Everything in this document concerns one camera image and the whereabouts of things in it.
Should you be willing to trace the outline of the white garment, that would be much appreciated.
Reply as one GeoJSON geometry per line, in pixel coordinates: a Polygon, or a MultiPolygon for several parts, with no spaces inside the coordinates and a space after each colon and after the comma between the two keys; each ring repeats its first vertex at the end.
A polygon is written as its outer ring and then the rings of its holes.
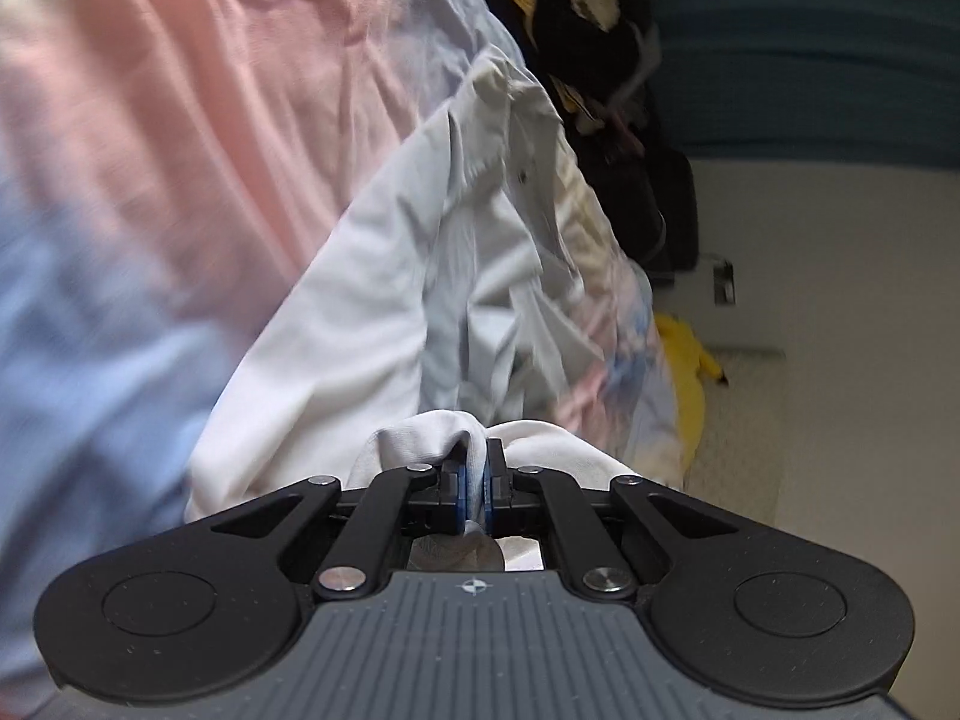
{"type": "Polygon", "coordinates": [[[586,184],[544,88],[485,49],[348,206],[254,341],[190,457],[190,518],[300,479],[348,489],[467,450],[466,529],[427,571],[523,571],[532,541],[482,530],[483,466],[601,489],[680,486],[677,406],[652,294],[586,184]]]}

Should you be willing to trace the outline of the pastel rainbow bed sheet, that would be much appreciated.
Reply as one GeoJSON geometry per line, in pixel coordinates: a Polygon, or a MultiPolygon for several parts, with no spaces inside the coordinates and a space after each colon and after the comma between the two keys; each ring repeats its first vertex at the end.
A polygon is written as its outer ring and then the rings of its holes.
{"type": "Polygon", "coordinates": [[[535,78],[485,0],[2,0],[5,717],[41,593],[194,520],[247,351],[492,47],[535,78]]]}

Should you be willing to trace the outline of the white knitted pillow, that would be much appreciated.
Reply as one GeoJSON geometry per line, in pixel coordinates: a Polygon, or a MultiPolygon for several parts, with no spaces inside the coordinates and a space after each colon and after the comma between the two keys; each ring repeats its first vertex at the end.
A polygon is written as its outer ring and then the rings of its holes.
{"type": "Polygon", "coordinates": [[[726,385],[704,386],[706,418],[685,492],[773,525],[788,432],[788,361],[779,349],[713,348],[726,385]]]}

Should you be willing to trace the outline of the wall power socket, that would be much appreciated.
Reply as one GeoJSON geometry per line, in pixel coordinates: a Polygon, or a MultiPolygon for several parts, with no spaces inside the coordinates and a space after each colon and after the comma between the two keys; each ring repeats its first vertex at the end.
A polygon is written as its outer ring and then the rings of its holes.
{"type": "Polygon", "coordinates": [[[737,304],[736,269],[730,260],[713,263],[713,301],[721,307],[737,304]]]}

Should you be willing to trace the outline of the dark clothes pile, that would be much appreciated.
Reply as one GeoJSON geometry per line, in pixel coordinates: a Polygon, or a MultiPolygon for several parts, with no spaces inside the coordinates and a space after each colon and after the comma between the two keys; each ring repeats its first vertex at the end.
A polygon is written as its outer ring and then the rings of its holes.
{"type": "Polygon", "coordinates": [[[700,256],[690,163],[667,133],[652,0],[485,0],[562,116],[613,234],[658,288],[700,256]]]}

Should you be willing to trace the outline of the teal curtain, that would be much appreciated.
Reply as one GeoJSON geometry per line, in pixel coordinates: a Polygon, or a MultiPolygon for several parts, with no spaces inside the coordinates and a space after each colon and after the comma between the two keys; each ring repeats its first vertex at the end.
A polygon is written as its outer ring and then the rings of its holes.
{"type": "Polygon", "coordinates": [[[958,0],[652,0],[692,158],[958,164],[958,0]]]}

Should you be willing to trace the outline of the yellow plush toy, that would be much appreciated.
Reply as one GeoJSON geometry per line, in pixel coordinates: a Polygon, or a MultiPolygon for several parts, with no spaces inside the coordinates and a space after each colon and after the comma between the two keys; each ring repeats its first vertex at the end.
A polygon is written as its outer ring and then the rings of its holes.
{"type": "Polygon", "coordinates": [[[688,472],[697,456],[706,422],[704,384],[713,382],[727,387],[729,379],[688,323],[662,312],[654,314],[654,323],[674,382],[682,468],[688,472]]]}

